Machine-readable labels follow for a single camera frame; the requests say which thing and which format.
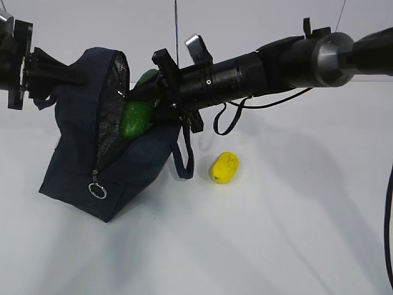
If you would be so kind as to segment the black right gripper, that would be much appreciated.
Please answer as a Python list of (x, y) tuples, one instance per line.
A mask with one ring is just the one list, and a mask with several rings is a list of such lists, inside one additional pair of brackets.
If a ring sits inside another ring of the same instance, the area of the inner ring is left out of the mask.
[(193, 133), (203, 131), (199, 111), (188, 111), (180, 96), (181, 72), (166, 49), (156, 51), (153, 63), (160, 71), (131, 90), (132, 101), (148, 101), (151, 109), (148, 126), (186, 124)]

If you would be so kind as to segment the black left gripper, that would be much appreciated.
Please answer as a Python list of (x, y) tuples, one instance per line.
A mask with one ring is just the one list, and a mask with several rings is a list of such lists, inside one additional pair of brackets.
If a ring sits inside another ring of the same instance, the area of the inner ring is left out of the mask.
[[(15, 20), (13, 40), (17, 43), (10, 74), (8, 108), (22, 109), (26, 91), (25, 62), (29, 60), (33, 24)], [(85, 74), (54, 59), (35, 47), (29, 61), (27, 90), (29, 98), (46, 100), (59, 85), (84, 85)]]

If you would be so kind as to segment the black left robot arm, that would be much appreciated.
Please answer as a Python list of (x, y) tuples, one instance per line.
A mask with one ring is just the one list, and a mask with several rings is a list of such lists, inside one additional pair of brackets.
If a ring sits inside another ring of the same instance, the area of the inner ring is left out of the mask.
[(45, 101), (59, 85), (84, 85), (84, 73), (54, 59), (42, 49), (31, 50), (33, 24), (1, 15), (1, 90), (9, 109), (23, 109), (25, 92)]

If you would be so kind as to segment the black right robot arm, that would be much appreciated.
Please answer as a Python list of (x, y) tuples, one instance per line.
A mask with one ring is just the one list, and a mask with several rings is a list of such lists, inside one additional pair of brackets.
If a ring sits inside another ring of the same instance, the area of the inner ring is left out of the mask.
[(326, 27), (219, 63), (213, 61), (200, 35), (185, 44), (192, 66), (180, 69), (167, 50), (156, 51), (152, 60), (158, 76), (135, 87), (127, 97), (154, 102), (155, 120), (182, 119), (194, 133), (203, 130), (200, 110), (204, 108), (296, 88), (341, 87), (361, 74), (392, 74), (391, 29), (354, 41)]

